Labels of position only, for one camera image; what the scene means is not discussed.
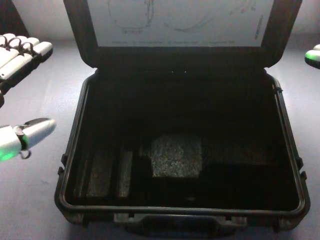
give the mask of case lid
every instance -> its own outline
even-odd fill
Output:
[[[302,0],[64,0],[83,61],[113,70],[270,67]]]

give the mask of open case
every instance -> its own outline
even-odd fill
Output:
[[[265,68],[281,59],[300,0],[64,4],[97,68],[58,171],[68,221],[191,238],[299,224],[307,177]]]

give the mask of background wall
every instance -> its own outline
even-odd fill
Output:
[[[63,0],[13,0],[13,3],[31,36],[46,40],[73,39]],[[293,33],[320,33],[320,0],[303,0]]]

